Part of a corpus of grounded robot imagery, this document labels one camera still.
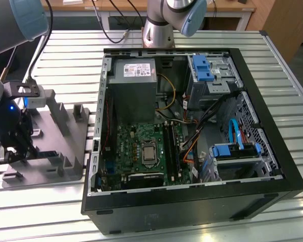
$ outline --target ram slot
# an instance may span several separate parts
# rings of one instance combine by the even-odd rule
[[[176,134],[174,125],[170,125],[170,140],[171,140],[171,151],[172,157],[174,159],[173,162],[173,169],[175,172],[176,177],[181,177],[181,166],[180,166],[180,159],[179,159],[179,146],[177,146]]]
[[[166,157],[166,168],[167,168],[167,176],[172,182],[174,179],[174,172],[173,172],[173,159],[172,159],[172,152],[171,152],[171,145],[170,145],[170,132],[169,132],[168,124],[163,124],[163,140],[164,140],[164,151]]]

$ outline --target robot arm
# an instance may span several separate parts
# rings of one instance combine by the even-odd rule
[[[206,0],[148,0],[147,22],[143,32],[147,47],[172,47],[173,27],[185,36],[199,28],[205,12]],[[0,53],[32,41],[48,30],[48,21],[40,0],[0,0]],[[30,92],[20,93],[20,87]],[[33,83],[0,81],[0,147],[12,147],[3,163],[25,157],[36,157],[32,145],[33,133],[29,111],[20,109],[14,99],[38,97],[40,90]]]
[[[40,0],[0,0],[0,53],[48,31]]]
[[[48,31],[48,20],[40,0],[0,0],[0,53],[18,46]],[[20,87],[30,92],[20,93]],[[39,88],[35,82],[0,81],[0,147],[12,147],[2,163],[12,163],[27,157],[36,157],[32,145],[31,116],[27,109],[20,109],[14,99],[37,97]]]
[[[192,36],[200,27],[206,9],[206,0],[148,0],[143,31],[145,46],[172,47],[173,27],[186,37]]]

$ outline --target floor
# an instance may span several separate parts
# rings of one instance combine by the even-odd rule
[[[67,18],[55,17],[54,18],[54,30],[91,30],[99,29],[95,17],[75,17],[76,21],[72,21],[72,25],[69,25]],[[132,25],[133,29],[140,29],[141,22],[138,18],[128,17],[128,21]],[[111,29],[126,29],[124,21],[120,18],[110,18]],[[33,42],[28,42],[21,45],[18,49],[16,59],[13,63],[13,72],[9,73],[7,80],[23,79],[33,53],[38,44],[39,38]],[[8,61],[10,53],[4,53],[0,55],[0,72],[4,68]],[[293,71],[298,81],[303,86],[303,45],[298,49],[293,60],[289,63],[290,69]]]

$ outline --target aluminum table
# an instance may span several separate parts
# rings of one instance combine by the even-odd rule
[[[121,38],[122,31],[108,31]],[[303,89],[267,36],[259,32],[206,31],[192,38],[174,33],[176,47],[234,47],[242,55],[303,177]],[[104,48],[142,47],[141,32],[111,44],[100,31],[54,31],[33,76],[54,89],[57,102],[90,109],[85,163],[92,147]],[[303,241],[303,193],[281,201],[251,220],[142,233],[102,235],[80,213],[84,177],[55,185],[6,190],[0,166],[0,240],[22,241]]]

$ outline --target white desk leg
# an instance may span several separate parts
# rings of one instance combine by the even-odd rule
[[[101,14],[103,28],[105,30],[110,30],[110,25],[109,25],[110,12],[100,11],[100,14]]]
[[[245,31],[250,17],[251,17],[251,12],[242,13],[242,17],[239,20],[236,31]]]

